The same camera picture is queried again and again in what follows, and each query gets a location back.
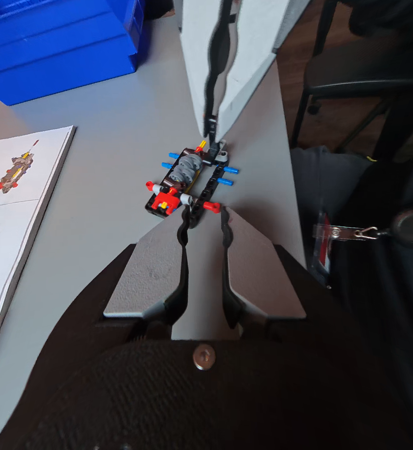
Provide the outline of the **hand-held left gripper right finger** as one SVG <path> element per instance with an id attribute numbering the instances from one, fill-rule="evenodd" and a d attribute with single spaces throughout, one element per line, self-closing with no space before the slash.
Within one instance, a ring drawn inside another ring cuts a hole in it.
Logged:
<path id="1" fill-rule="evenodd" d="M 222 305 L 231 329 L 306 319 L 274 244 L 230 207 L 221 211 Z"/>

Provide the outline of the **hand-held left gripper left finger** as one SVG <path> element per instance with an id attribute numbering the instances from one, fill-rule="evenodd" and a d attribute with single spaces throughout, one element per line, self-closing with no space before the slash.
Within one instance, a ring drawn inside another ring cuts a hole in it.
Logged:
<path id="1" fill-rule="evenodd" d="M 103 316 L 174 325 L 188 305 L 190 209 L 181 206 L 136 244 Z"/>

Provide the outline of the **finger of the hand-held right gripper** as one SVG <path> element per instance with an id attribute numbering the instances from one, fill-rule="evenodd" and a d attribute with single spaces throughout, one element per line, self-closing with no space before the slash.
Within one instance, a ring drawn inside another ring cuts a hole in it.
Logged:
<path id="1" fill-rule="evenodd" d="M 207 108 L 207 81 L 211 71 L 210 47 L 225 14 L 228 1 L 185 0 L 182 2 L 181 45 L 191 92 L 193 111 L 199 133 L 204 135 Z"/>
<path id="2" fill-rule="evenodd" d="M 216 138 L 224 138 L 231 129 L 274 61 L 273 49 L 288 4 L 288 0 L 242 1 L 237 15 L 237 50 L 226 77 Z"/>

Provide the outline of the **small black lego connector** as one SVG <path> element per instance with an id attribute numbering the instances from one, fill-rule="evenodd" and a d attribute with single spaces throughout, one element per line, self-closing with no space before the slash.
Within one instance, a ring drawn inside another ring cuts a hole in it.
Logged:
<path id="1" fill-rule="evenodd" d="M 214 160 L 220 151 L 220 142 L 216 141 L 217 116 L 211 115 L 205 119 L 205 132 L 209 138 L 209 155 Z"/>

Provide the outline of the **lego engine frame assembly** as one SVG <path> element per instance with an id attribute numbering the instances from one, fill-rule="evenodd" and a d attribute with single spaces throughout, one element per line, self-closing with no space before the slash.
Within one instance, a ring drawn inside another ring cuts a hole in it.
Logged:
<path id="1" fill-rule="evenodd" d="M 221 205 L 211 200 L 220 184 L 232 186 L 233 181 L 226 174 L 237 175 L 239 170 L 229 165 L 229 154 L 225 140 L 214 143 L 207 149 L 206 140 L 195 148 L 185 148 L 181 153 L 169 153 L 174 159 L 173 164 L 162 163 L 168 169 L 160 183 L 148 181 L 146 188 L 152 196 L 145 204 L 145 210 L 150 214 L 165 219 L 171 216 L 181 206 L 189 207 L 189 228 L 195 228 L 205 211 L 217 214 Z M 213 172 L 198 196 L 192 195 L 192 189 L 200 173 L 212 167 Z"/>

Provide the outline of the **person's grey trouser leg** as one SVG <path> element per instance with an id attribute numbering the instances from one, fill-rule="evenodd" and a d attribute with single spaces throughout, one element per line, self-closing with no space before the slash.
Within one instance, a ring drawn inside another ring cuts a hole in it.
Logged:
<path id="1" fill-rule="evenodd" d="M 313 225 L 320 212 L 332 219 L 344 207 L 372 161 L 335 154 L 326 146 L 290 151 L 304 249 L 314 248 Z"/>

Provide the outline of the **black office chair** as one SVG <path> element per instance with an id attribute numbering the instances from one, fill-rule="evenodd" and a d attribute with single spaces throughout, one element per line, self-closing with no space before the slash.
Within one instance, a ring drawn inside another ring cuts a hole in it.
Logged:
<path id="1" fill-rule="evenodd" d="M 378 97 L 379 103 L 337 147 L 345 147 L 377 116 L 385 123 L 372 153 L 392 160 L 413 134 L 413 1 L 340 1 L 353 8 L 349 28 L 361 39 L 324 49 L 339 1 L 324 1 L 312 58 L 293 127 L 296 147 L 305 112 L 319 100 Z"/>

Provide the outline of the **person's torso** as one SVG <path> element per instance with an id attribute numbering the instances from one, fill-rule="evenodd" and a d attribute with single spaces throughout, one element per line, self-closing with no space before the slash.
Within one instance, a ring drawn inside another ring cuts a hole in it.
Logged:
<path id="1" fill-rule="evenodd" d="M 398 215 L 413 210 L 413 159 L 370 164 L 332 224 L 376 227 L 375 240 L 336 242 L 332 286 L 380 358 L 413 432 L 413 245 L 393 233 Z"/>

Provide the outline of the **stacked blue plastic bins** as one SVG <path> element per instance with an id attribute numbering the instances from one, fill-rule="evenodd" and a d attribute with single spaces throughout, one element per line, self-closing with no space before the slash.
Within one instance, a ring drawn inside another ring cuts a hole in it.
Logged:
<path id="1" fill-rule="evenodd" d="M 134 73 L 145 1 L 0 1 L 0 101 Z"/>

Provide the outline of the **white instruction booklet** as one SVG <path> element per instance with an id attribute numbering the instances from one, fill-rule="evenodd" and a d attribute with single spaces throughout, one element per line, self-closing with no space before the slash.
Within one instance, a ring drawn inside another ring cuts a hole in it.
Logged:
<path id="1" fill-rule="evenodd" d="M 0 327 L 75 131 L 70 126 L 0 139 Z"/>

